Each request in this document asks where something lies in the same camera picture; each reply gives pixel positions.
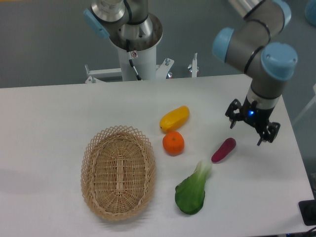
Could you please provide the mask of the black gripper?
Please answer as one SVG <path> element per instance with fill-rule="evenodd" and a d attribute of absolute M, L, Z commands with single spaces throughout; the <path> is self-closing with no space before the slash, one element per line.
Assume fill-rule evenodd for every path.
<path fill-rule="evenodd" d="M 256 128 L 260 136 L 257 146 L 260 146 L 262 142 L 272 143 L 279 132 L 280 124 L 270 122 L 270 115 L 274 108 L 274 99 L 247 95 L 243 105 L 238 99 L 234 99 L 228 106 L 225 116 L 231 123 L 230 129 L 235 126 L 237 121 L 245 121 Z"/>

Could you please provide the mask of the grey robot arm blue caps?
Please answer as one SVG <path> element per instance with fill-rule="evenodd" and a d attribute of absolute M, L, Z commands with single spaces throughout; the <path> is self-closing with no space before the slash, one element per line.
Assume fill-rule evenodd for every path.
<path fill-rule="evenodd" d="M 272 42 L 291 19 L 282 0 L 233 0 L 231 5 L 245 20 L 239 29 L 222 29 L 212 53 L 252 79 L 245 101 L 234 100 L 225 115 L 232 125 L 243 121 L 256 129 L 260 142 L 273 142 L 280 124 L 271 122 L 275 108 L 298 61 L 296 51 Z M 146 0 L 94 0 L 83 13 L 90 29 L 117 48 L 124 81 L 164 80 L 172 63 L 156 65 L 156 46 L 162 38 L 159 19 L 148 11 Z"/>

